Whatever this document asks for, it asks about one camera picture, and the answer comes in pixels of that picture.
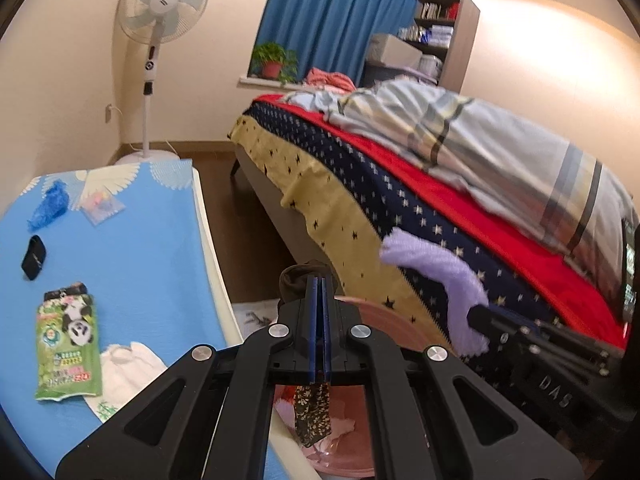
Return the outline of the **black floral fabric pouch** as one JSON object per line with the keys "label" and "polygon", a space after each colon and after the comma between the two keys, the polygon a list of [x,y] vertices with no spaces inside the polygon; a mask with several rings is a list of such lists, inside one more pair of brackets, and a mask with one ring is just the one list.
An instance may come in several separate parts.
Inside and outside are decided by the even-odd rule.
{"label": "black floral fabric pouch", "polygon": [[[308,278],[333,278],[331,268],[318,260],[296,263],[279,278],[278,308],[306,296]],[[331,434],[330,394],[326,382],[311,386],[286,387],[294,408],[294,429],[299,443],[311,448]]]}

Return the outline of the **pink trash basin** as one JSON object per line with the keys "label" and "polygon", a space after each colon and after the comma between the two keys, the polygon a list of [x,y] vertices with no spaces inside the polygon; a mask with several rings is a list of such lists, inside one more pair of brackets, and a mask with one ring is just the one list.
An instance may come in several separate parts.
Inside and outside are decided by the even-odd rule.
{"label": "pink trash basin", "polygon": [[[444,335],[425,318],[412,318],[361,298],[338,296],[338,301],[356,306],[361,321],[382,330],[398,346],[421,351],[442,342]],[[323,477],[363,479],[374,475],[366,397],[360,386],[333,387],[329,413],[332,434],[311,448],[300,449],[310,466]]]}

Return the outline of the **white plastic bag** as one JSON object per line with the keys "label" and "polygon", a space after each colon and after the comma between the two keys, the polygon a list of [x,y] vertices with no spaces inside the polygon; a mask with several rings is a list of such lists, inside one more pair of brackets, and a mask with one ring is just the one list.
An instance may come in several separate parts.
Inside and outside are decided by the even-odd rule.
{"label": "white plastic bag", "polygon": [[110,344],[100,356],[102,393],[84,396],[100,422],[106,422],[125,404],[167,370],[165,363],[145,344]]}

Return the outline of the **green panda snack packet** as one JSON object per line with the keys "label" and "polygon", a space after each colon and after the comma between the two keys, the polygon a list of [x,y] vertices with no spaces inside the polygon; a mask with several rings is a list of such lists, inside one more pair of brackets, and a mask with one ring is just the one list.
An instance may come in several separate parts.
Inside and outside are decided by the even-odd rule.
{"label": "green panda snack packet", "polygon": [[98,319],[84,283],[44,294],[36,311],[36,359],[36,400],[102,393]]}

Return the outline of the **plaid grey blanket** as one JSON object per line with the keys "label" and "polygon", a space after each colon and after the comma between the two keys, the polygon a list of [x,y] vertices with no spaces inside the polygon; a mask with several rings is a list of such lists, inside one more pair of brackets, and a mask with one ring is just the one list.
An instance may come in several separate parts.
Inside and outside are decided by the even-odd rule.
{"label": "plaid grey blanket", "polygon": [[296,91],[282,100],[469,193],[559,252],[606,299],[617,298],[623,225],[638,226],[638,212],[618,177],[569,140],[510,110],[409,79],[346,94]]}

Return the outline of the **blue patterned table mat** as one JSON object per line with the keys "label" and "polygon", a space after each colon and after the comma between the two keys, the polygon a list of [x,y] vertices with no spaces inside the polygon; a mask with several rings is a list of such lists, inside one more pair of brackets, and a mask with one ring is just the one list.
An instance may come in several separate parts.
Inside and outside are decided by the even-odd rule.
{"label": "blue patterned table mat", "polygon": [[209,285],[193,186],[168,188],[149,165],[118,192],[124,211],[95,226],[67,211],[38,235],[46,261],[37,278],[21,263],[27,221],[42,200],[41,179],[1,219],[1,406],[40,470],[58,462],[99,427],[81,398],[39,402],[36,315],[43,296],[84,283],[96,305],[100,349],[141,342],[165,364],[197,344],[228,347]]}

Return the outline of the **clear bag with pink items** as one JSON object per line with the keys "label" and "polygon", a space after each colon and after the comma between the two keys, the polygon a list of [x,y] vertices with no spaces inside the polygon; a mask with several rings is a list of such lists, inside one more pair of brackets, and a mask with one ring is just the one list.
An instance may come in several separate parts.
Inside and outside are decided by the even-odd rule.
{"label": "clear bag with pink items", "polygon": [[80,204],[80,210],[93,226],[115,217],[125,208],[126,206],[107,190],[93,192]]}

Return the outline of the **bed with starry sheets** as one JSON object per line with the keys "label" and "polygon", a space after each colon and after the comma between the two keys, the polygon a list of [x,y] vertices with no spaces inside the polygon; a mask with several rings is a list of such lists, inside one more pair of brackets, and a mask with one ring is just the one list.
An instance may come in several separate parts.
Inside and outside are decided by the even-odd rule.
{"label": "bed with starry sheets", "polygon": [[381,261],[393,229],[469,266],[492,304],[626,346],[612,307],[560,255],[381,145],[276,96],[254,100],[230,139],[258,183],[276,189],[270,217],[303,218],[304,235],[328,258],[345,294],[384,304],[434,341],[449,339],[454,304],[431,275]]}

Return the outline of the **wooden bookshelf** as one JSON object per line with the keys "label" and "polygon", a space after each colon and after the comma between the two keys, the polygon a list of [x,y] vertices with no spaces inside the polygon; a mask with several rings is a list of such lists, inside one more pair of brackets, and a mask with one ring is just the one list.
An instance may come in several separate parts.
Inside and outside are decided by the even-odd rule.
{"label": "wooden bookshelf", "polygon": [[368,63],[359,84],[405,76],[459,92],[469,66],[480,9],[472,0],[419,0],[411,23],[393,34],[422,52],[416,70]]}

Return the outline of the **pink clothing pile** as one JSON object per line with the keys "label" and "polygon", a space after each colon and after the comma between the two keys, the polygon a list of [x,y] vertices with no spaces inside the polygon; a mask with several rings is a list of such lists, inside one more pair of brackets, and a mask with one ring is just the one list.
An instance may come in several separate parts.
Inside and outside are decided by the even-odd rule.
{"label": "pink clothing pile", "polygon": [[330,73],[320,68],[313,67],[305,77],[308,86],[338,93],[349,93],[357,89],[349,76],[342,73]]}

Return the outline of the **white cardboard box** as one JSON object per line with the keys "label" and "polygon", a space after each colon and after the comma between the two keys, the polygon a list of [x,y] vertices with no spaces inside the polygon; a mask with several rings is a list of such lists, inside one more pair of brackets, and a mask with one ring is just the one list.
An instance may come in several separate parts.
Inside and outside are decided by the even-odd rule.
{"label": "white cardboard box", "polygon": [[369,41],[366,61],[378,65],[409,67],[416,70],[421,56],[422,52],[419,49],[396,36],[374,34]]}

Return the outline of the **potted green plant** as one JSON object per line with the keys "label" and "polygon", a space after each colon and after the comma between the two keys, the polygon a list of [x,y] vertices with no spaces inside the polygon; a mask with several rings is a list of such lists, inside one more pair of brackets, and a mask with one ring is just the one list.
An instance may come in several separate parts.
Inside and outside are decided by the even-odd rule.
{"label": "potted green plant", "polygon": [[297,54],[276,42],[258,44],[250,59],[250,74],[281,84],[294,84],[298,75]]}

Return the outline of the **blue curtain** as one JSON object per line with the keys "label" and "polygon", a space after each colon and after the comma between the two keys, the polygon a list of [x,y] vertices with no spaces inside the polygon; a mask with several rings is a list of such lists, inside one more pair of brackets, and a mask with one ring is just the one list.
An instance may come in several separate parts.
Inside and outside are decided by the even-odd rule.
{"label": "blue curtain", "polygon": [[295,79],[313,68],[360,81],[371,36],[398,33],[418,0],[267,0],[256,46],[278,44],[296,54]]}

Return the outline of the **white standing fan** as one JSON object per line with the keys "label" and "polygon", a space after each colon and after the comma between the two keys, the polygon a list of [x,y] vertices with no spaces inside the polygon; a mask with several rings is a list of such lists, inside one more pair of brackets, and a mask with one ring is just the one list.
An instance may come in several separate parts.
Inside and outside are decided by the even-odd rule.
{"label": "white standing fan", "polygon": [[160,62],[160,47],[192,29],[204,13],[208,0],[119,0],[117,23],[122,32],[146,47],[142,87],[142,148],[122,156],[119,165],[174,160],[173,151],[153,150],[149,138],[151,103]]}

